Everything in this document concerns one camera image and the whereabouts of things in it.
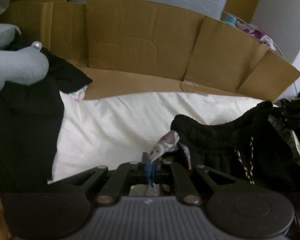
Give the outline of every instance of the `wrinkled white sheet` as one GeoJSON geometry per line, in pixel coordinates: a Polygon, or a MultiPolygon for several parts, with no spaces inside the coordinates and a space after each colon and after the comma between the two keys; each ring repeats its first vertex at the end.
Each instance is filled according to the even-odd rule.
{"type": "Polygon", "coordinates": [[[98,165],[110,170],[121,163],[140,161],[170,130],[177,114],[203,124],[230,122],[261,100],[190,93],[142,93],[90,101],[75,101],[61,93],[65,113],[53,181],[98,165]]]}

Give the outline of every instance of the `black cloth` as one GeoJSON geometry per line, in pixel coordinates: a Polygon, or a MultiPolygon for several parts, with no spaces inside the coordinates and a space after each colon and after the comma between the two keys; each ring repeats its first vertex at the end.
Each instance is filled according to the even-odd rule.
{"type": "Polygon", "coordinates": [[[27,192],[51,179],[64,105],[59,90],[92,82],[65,60],[49,60],[47,76],[31,86],[6,82],[0,93],[0,192],[27,192]]]}
{"type": "Polygon", "coordinates": [[[242,161],[250,168],[253,137],[253,177],[255,183],[281,193],[300,193],[300,166],[290,147],[268,121],[271,102],[262,102],[240,118],[222,125],[202,125],[190,117],[177,115],[171,130],[180,136],[180,143],[189,148],[191,163],[204,164],[234,177],[246,179],[242,161]]]}

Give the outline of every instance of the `ribbed plastic panel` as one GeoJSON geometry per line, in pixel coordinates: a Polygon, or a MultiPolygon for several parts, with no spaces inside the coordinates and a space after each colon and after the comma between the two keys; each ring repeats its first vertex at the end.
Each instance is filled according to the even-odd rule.
{"type": "MultiPolygon", "coordinates": [[[[169,197],[123,197],[97,209],[91,221],[65,240],[235,240],[213,226],[198,207],[169,197]]],[[[284,236],[272,240],[287,239],[284,236]]]]}

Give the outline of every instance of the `gray stuffed object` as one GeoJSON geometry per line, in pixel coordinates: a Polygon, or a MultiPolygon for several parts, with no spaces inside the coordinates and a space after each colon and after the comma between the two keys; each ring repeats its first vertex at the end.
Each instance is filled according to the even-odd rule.
{"type": "Polygon", "coordinates": [[[36,41],[18,51],[0,50],[0,91],[5,81],[29,86],[45,78],[49,62],[40,52],[41,47],[36,41]]]}

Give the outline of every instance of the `gray pillow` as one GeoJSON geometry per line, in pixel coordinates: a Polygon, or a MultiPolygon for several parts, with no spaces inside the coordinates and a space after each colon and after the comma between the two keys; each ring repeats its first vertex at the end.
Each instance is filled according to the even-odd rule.
{"type": "Polygon", "coordinates": [[[45,78],[49,62],[40,49],[41,43],[34,42],[18,51],[0,50],[0,91],[5,81],[29,86],[45,78]]]}
{"type": "Polygon", "coordinates": [[[0,23],[0,49],[4,49],[13,42],[16,31],[21,35],[21,31],[17,26],[0,23]]]}

